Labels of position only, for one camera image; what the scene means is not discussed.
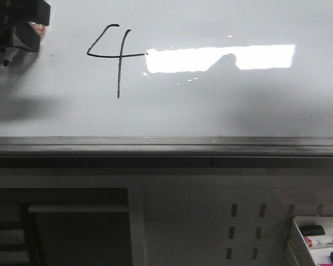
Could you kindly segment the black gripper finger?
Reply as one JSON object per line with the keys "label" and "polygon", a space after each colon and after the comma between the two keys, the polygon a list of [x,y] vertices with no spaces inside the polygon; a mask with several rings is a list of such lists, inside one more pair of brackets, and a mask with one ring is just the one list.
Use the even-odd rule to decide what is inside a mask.
{"label": "black gripper finger", "polygon": [[0,0],[0,27],[13,27],[25,22],[48,26],[51,6],[46,1]]}
{"label": "black gripper finger", "polygon": [[30,53],[38,53],[41,37],[28,22],[13,27],[12,47]]}

